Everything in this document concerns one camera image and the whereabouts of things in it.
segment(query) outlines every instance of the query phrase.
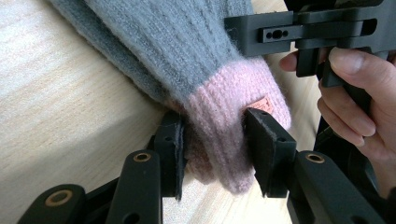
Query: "human hand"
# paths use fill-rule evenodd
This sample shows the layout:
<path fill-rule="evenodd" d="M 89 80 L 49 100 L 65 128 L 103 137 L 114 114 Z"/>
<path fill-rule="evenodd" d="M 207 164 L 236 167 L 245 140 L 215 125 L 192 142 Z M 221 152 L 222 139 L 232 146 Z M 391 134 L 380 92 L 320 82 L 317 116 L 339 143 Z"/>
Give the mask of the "human hand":
<path fill-rule="evenodd" d="M 359 50 L 334 48 L 329 60 L 340 78 L 372 96 L 370 112 L 364 113 L 343 87 L 323 88 L 321 82 L 318 109 L 336 133 L 370 160 L 381 195 L 387 195 L 396 186 L 396 59 L 389 58 L 388 62 Z M 292 53 L 280 66 L 292 71 L 296 63 Z"/>

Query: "black plastic part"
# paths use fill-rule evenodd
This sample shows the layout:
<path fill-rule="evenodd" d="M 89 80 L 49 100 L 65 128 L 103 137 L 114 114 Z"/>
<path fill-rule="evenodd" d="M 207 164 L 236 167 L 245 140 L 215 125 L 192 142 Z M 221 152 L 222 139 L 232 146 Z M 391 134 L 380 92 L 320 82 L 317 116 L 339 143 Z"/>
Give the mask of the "black plastic part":
<path fill-rule="evenodd" d="M 319 123 L 314 150 L 330 157 L 356 188 L 377 195 L 371 163 L 354 145 L 338 137 L 324 119 Z"/>
<path fill-rule="evenodd" d="M 371 96 L 364 89 L 354 87 L 349 84 L 346 84 L 344 88 L 353 101 L 355 101 L 355 103 L 360 106 L 364 112 L 369 113 Z"/>
<path fill-rule="evenodd" d="M 160 157 L 152 150 L 130 154 L 124 163 L 106 223 L 163 223 Z"/>
<path fill-rule="evenodd" d="M 181 199 L 184 168 L 184 122 L 175 111 L 163 116 L 153 139 L 153 148 L 161 158 L 161 191 L 163 197 Z"/>
<path fill-rule="evenodd" d="M 390 191 L 387 199 L 387 210 L 385 212 L 386 221 L 388 223 L 396 223 L 396 188 Z"/>
<path fill-rule="evenodd" d="M 296 153 L 295 140 L 270 114 L 255 108 L 246 111 L 246 132 L 262 195 L 286 197 L 286 178 Z"/>
<path fill-rule="evenodd" d="M 385 223 L 326 155 L 300 152 L 293 170 L 315 223 Z"/>
<path fill-rule="evenodd" d="M 315 223 L 315 216 L 307 202 L 300 202 L 289 196 L 287 207 L 293 224 Z"/>
<path fill-rule="evenodd" d="M 383 0 L 372 7 L 347 8 L 345 21 L 364 21 L 361 36 L 340 39 L 338 47 L 349 49 L 368 48 L 372 53 L 396 49 L 396 29 L 390 21 L 396 21 L 396 1 Z"/>
<path fill-rule="evenodd" d="M 346 82 L 334 73 L 330 61 L 327 60 L 324 62 L 322 71 L 322 86 L 330 88 L 344 85 L 346 85 Z"/>
<path fill-rule="evenodd" d="M 87 194 L 84 223 L 105 223 L 118 182 L 116 178 Z"/>
<path fill-rule="evenodd" d="M 286 7 L 288 8 L 289 11 L 300 11 L 303 8 L 306 8 L 306 6 L 323 6 L 325 5 L 326 7 L 329 6 L 334 6 L 335 0 L 322 0 L 320 3 L 318 3 L 318 0 L 285 0 Z"/>
<path fill-rule="evenodd" d="M 293 24 L 292 12 L 276 12 L 224 19 L 225 29 L 231 40 L 245 56 L 286 52 L 291 41 L 262 43 L 262 28 Z"/>
<path fill-rule="evenodd" d="M 312 62 L 318 62 L 319 54 L 319 49 L 301 49 L 298 51 L 297 77 L 310 77 L 317 73 L 318 64 Z"/>
<path fill-rule="evenodd" d="M 59 185 L 39 195 L 18 223 L 82 223 L 84 204 L 85 191 L 83 187 Z"/>

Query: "brown tag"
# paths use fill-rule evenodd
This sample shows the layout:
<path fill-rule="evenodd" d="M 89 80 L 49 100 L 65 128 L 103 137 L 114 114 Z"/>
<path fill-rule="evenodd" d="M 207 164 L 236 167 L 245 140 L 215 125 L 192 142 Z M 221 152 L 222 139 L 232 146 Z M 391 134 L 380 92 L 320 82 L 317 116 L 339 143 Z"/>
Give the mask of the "brown tag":
<path fill-rule="evenodd" d="M 256 109 L 260 109 L 263 110 L 269 114 L 272 114 L 274 108 L 271 104 L 270 98 L 268 98 L 267 96 L 264 96 L 262 99 L 260 99 L 259 101 L 248 105 L 247 107 L 253 107 Z"/>

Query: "wooden table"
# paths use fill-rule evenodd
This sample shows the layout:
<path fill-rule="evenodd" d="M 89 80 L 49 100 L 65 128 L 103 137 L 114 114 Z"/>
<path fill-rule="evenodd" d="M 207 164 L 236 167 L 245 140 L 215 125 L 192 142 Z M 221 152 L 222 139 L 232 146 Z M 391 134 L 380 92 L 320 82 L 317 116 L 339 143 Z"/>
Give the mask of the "wooden table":
<path fill-rule="evenodd" d="M 254 0 L 256 12 L 286 10 Z M 280 71 L 267 57 L 293 117 L 299 150 L 318 127 L 318 82 Z M 41 192 L 63 183 L 87 192 L 120 174 L 166 109 L 87 44 L 47 1 L 0 3 L 0 223 L 15 223 Z M 290 223 L 285 200 L 256 184 L 234 197 L 220 184 L 186 180 L 181 203 L 164 199 L 165 223 Z"/>

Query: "screw hole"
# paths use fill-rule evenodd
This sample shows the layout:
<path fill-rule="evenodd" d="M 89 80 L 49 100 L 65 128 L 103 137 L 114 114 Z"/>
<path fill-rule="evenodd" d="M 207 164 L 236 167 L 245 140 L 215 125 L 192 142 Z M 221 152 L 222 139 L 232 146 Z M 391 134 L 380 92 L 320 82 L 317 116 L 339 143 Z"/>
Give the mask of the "screw hole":
<path fill-rule="evenodd" d="M 70 189 L 61 189 L 52 193 L 46 200 L 45 204 L 48 207 L 56 207 L 67 203 L 73 196 L 73 191 Z"/>
<path fill-rule="evenodd" d="M 279 38 L 281 38 L 282 37 L 282 31 L 281 30 L 275 30 L 275 31 L 273 31 L 273 33 L 272 33 L 272 37 L 273 37 L 273 39 L 279 39 Z"/>
<path fill-rule="evenodd" d="M 136 213 L 132 213 L 130 215 L 128 215 L 125 219 L 124 219 L 124 223 L 125 224 L 135 224 L 140 220 L 140 216 Z"/>
<path fill-rule="evenodd" d="M 366 219 L 364 219 L 363 217 L 353 216 L 353 217 L 351 217 L 351 220 L 355 224 L 368 224 Z"/>
<path fill-rule="evenodd" d="M 312 153 L 311 154 L 307 154 L 305 157 L 309 161 L 312 161 L 314 163 L 323 163 L 324 162 L 324 158 L 319 156 L 319 155 L 316 155 L 316 154 L 312 154 Z"/>
<path fill-rule="evenodd" d="M 148 153 L 139 153 L 134 156 L 134 161 L 148 161 L 150 157 Z"/>

